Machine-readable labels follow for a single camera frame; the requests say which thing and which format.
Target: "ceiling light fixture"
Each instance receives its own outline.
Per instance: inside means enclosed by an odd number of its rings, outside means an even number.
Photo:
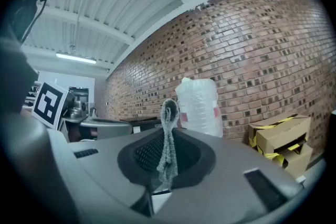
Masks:
[[[75,61],[81,61],[81,62],[88,62],[88,63],[96,63],[96,60],[92,60],[89,58],[84,58],[84,57],[77,57],[69,54],[61,54],[61,53],[56,53],[56,56],[58,58],[64,58],[64,59],[69,59],[69,60],[75,60]]]

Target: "cardboard box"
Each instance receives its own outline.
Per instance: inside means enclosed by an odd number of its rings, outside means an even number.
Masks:
[[[285,169],[294,178],[298,178],[306,171],[312,151],[313,149],[310,146],[304,144],[300,154],[296,150],[286,151],[272,161]]]
[[[309,129],[310,117],[287,112],[250,124],[249,141],[259,152],[273,158],[287,150],[301,148],[308,139]]]

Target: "black vent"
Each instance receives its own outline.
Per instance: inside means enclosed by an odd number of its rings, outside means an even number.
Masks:
[[[287,202],[286,197],[260,170],[247,172],[244,176],[269,212]]]
[[[164,144],[164,134],[159,134],[151,142],[137,148],[133,157],[136,163],[146,172],[156,171],[159,165]]]
[[[76,156],[77,159],[79,159],[86,156],[90,156],[95,153],[98,153],[98,150],[96,150],[95,148],[91,148],[89,150],[74,152],[74,155]]]

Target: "brick wall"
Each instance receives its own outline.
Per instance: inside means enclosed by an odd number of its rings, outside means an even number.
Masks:
[[[211,78],[224,137],[244,141],[249,123],[293,111],[312,116],[317,155],[336,109],[335,53],[319,0],[212,0],[161,27],[96,81],[95,101],[105,118],[159,116],[183,77]]]

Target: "ceiling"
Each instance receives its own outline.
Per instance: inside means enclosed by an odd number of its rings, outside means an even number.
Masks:
[[[208,0],[48,0],[23,45],[37,70],[107,78],[142,41],[177,15]],[[38,12],[42,3],[38,3]],[[56,52],[95,65],[56,58]]]

